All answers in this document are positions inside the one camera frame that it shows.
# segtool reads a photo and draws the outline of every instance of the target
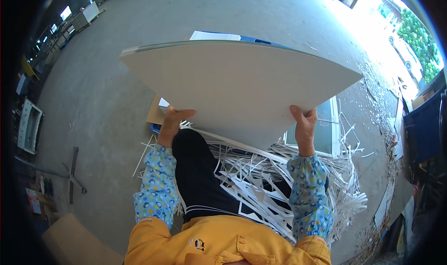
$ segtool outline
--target metal stand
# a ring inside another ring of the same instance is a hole
[[[73,147],[73,160],[71,161],[71,169],[68,170],[67,172],[70,175],[70,182],[69,182],[69,187],[68,187],[68,202],[70,204],[73,204],[73,183],[75,183],[78,187],[81,188],[81,193],[82,194],[86,194],[87,193],[87,189],[81,184],[81,182],[78,181],[78,179],[75,178],[75,168],[76,168],[76,159],[78,158],[78,151],[79,148],[77,146]]]
[[[69,169],[64,163],[62,163],[64,165],[65,169],[67,170],[67,174],[66,173],[56,172],[56,171],[53,171],[51,169],[43,168],[43,167],[41,167],[39,165],[36,165],[36,164],[30,163],[30,162],[28,162],[26,160],[23,160],[23,159],[21,159],[18,156],[15,156],[15,158],[18,161],[22,162],[23,164],[28,165],[31,168],[34,168],[34,169],[36,169],[38,171],[41,171],[41,172],[44,172],[44,173],[48,173],[48,174],[51,174],[51,175],[55,175],[55,176],[58,176],[58,177],[70,179],[69,188],[68,188],[68,200],[69,200],[70,204],[73,204],[73,184],[76,184],[81,189],[81,193],[82,194],[86,194],[87,193],[87,189],[75,177],[76,159],[78,157],[78,151],[79,151],[79,148],[74,146],[73,147],[73,160],[71,161],[71,169]]]

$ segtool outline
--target hand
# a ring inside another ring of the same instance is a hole
[[[295,140],[298,144],[299,155],[302,157],[313,156],[313,133],[316,124],[316,109],[310,110],[305,115],[303,111],[295,105],[290,106],[290,112],[296,120]]]
[[[173,106],[169,105],[166,108],[165,120],[161,125],[160,134],[158,135],[157,143],[165,147],[172,146],[172,140],[177,134],[180,123],[192,117],[195,114],[194,110],[177,111]]]

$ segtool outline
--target embroidered logo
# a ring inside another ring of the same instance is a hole
[[[205,251],[205,243],[200,239],[191,238],[190,246],[195,247],[196,249],[199,249],[201,251]]]

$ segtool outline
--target concrete floor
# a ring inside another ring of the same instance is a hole
[[[88,193],[75,190],[74,204],[66,206],[67,183],[53,178],[58,207],[74,213],[121,255],[135,225],[132,194],[141,182],[131,176],[144,149],[140,142],[147,142],[152,134],[145,119],[154,98],[120,62],[123,49],[181,41],[194,30],[208,30],[276,42],[363,72],[365,63],[372,61],[361,36],[353,35],[354,30],[341,20],[349,19],[352,10],[338,1],[108,0],[101,8],[107,11],[61,51],[42,90],[37,105],[45,120],[37,161],[62,170],[62,162],[71,163],[72,147],[80,148],[76,176]],[[389,85],[381,74],[373,75],[381,85]],[[393,115],[395,98],[382,95],[389,101],[385,114]],[[365,148],[354,162],[369,201],[342,240],[332,245],[335,265],[353,257],[356,246],[364,242],[359,233],[371,222],[387,182],[383,137],[372,124],[376,109],[364,87],[356,83],[338,98],[349,122],[356,123]],[[374,156],[360,158],[373,151]],[[178,219],[176,225],[181,227]]]

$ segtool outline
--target arm sleeve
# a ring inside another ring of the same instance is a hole
[[[316,155],[292,156],[287,166],[294,179],[289,198],[294,214],[293,236],[298,242],[309,235],[326,239],[334,221],[324,187],[327,168]]]
[[[171,229],[178,202],[173,181],[176,159],[171,148],[156,144],[144,158],[144,163],[146,170],[141,189],[134,194],[135,220],[138,223],[144,217],[156,217]]]

